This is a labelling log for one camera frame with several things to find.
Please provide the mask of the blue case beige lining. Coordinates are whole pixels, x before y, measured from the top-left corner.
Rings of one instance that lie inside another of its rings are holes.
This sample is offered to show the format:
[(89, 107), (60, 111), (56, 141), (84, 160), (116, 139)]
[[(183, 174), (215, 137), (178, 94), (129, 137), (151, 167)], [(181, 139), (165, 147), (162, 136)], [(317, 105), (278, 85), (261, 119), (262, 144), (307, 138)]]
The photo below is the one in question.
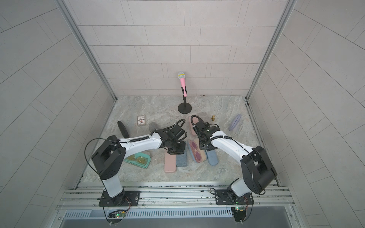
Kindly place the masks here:
[(215, 166), (219, 163), (217, 153), (215, 150), (205, 151), (205, 153), (208, 159), (208, 163), (211, 166)]

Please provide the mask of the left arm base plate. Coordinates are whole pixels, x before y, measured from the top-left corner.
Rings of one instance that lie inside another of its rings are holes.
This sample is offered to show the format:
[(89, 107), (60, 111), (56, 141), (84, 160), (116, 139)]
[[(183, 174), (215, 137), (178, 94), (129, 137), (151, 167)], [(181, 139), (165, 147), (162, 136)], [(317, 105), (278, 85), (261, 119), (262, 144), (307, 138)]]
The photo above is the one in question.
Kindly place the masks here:
[(111, 198), (107, 191), (102, 193), (98, 198), (100, 207), (129, 207), (137, 206), (140, 198), (140, 191), (125, 191), (123, 190), (117, 196)]

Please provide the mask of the pink grey case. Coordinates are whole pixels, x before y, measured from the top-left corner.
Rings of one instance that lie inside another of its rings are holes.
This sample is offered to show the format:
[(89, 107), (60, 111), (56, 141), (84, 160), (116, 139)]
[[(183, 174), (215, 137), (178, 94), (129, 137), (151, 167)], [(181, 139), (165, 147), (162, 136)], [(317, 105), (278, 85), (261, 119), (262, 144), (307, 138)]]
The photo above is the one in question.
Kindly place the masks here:
[(193, 126), (199, 122), (199, 119), (197, 117), (193, 117), (193, 116), (189, 116), (188, 118), (188, 122), (190, 124), (190, 130), (191, 130), (191, 133), (192, 133), (192, 136), (197, 136)]

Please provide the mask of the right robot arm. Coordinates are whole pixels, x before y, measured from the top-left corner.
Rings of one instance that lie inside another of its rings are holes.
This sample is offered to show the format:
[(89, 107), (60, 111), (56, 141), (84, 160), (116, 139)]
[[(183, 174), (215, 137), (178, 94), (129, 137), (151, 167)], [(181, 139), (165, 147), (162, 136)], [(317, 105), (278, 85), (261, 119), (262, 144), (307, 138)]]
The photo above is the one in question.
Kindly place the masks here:
[(277, 172), (263, 147), (254, 148), (240, 143), (225, 134), (218, 125), (204, 122), (199, 116), (192, 115), (190, 122), (201, 150), (209, 152), (220, 149), (240, 164), (242, 177), (227, 188), (232, 201), (238, 201), (238, 198), (249, 193), (260, 195), (276, 178)]

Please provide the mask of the brown black glasses case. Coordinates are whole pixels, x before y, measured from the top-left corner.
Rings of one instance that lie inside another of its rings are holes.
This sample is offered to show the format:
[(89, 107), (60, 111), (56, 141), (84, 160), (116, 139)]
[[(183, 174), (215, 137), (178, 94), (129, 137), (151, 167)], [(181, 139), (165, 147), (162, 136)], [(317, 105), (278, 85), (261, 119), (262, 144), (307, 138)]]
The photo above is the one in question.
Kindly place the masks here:
[(121, 121), (117, 121), (117, 126), (123, 136), (123, 138), (129, 138), (128, 130), (126, 129), (125, 125)]

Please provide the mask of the clear case pink glasses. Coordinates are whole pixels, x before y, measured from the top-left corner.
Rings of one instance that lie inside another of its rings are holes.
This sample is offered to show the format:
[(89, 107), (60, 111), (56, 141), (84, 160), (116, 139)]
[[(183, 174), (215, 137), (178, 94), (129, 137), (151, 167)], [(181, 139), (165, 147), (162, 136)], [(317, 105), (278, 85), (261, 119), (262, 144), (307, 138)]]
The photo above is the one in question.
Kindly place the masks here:
[(202, 163), (206, 161), (207, 156), (205, 154), (205, 151), (200, 149), (198, 138), (195, 138), (194, 140), (188, 140), (188, 150), (194, 162)]

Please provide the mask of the mint case yellow glasses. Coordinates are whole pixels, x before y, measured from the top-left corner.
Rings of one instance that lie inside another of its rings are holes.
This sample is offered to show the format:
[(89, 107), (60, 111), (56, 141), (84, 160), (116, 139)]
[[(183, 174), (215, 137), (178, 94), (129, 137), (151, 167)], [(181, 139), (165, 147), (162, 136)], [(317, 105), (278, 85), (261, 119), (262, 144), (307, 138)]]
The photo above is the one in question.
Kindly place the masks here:
[(140, 167), (143, 169), (147, 169), (151, 162), (151, 157), (144, 153), (136, 153), (136, 154), (133, 154), (133, 155), (125, 158), (124, 162), (127, 162), (129, 164), (132, 164), (134, 166), (137, 166), (137, 167)]

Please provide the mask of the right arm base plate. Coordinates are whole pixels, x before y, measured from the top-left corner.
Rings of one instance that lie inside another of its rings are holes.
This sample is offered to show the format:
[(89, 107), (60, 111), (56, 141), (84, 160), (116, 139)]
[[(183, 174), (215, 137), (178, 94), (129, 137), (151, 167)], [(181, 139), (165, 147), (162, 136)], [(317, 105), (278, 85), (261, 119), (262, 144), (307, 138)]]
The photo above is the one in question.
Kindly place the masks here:
[(246, 193), (243, 196), (236, 197), (228, 190), (216, 190), (211, 188), (211, 194), (214, 195), (216, 205), (253, 205), (254, 199), (252, 193)]

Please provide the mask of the beige case with glasses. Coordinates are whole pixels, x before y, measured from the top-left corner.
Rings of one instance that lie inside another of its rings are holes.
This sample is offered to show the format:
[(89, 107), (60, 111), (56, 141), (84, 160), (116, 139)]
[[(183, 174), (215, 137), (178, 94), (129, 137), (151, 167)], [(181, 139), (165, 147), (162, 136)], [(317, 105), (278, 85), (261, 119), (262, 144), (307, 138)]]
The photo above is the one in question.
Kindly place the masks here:
[(160, 129), (159, 125), (155, 122), (152, 122), (149, 124), (149, 131), (150, 134), (153, 134), (154, 132), (158, 131)]

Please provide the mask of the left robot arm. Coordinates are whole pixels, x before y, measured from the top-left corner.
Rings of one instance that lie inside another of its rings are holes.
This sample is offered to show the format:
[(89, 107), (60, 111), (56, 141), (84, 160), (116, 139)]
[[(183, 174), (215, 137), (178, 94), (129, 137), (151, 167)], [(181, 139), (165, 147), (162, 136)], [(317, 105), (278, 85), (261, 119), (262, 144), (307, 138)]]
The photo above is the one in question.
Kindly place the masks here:
[(183, 154), (184, 139), (187, 132), (183, 129), (185, 119), (166, 128), (153, 130), (150, 134), (118, 139), (112, 135), (103, 138), (101, 146), (91, 155), (93, 165), (90, 168), (96, 172), (102, 181), (108, 196), (113, 199), (124, 195), (124, 188), (118, 177), (118, 172), (125, 158), (147, 150), (165, 149), (170, 155)]

